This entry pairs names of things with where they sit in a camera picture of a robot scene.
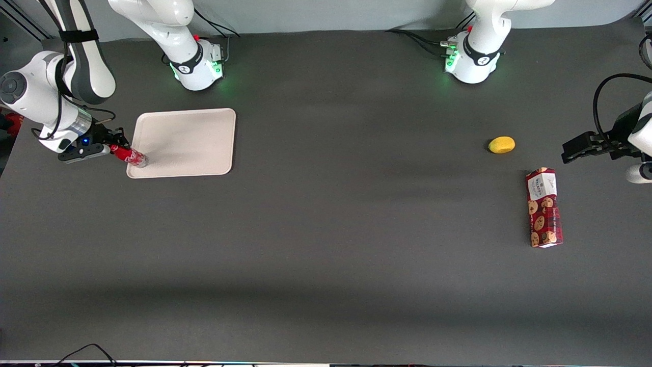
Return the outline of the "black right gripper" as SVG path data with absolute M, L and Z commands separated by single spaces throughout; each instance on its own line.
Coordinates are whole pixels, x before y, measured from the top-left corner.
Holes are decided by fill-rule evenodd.
M 83 135 L 83 146 L 104 144 L 110 153 L 116 153 L 119 148 L 131 149 L 131 145 L 124 135 L 124 128 L 107 128 L 104 124 L 91 125 L 88 132 Z

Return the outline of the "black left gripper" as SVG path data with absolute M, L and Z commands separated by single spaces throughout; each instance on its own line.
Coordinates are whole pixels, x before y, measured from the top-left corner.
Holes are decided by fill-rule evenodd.
M 624 156 L 644 160 L 644 153 L 628 141 L 629 135 L 634 131 L 638 123 L 642 107 L 643 102 L 639 102 L 628 111 L 620 114 L 608 132 L 605 128 L 602 128 L 598 119 L 597 127 L 602 132 L 601 139 L 605 140 L 603 143 L 601 143 L 600 137 L 595 132 L 584 132 L 564 143 L 562 145 L 563 164 L 569 164 L 585 156 L 604 154 L 609 154 L 611 160 L 617 160 Z

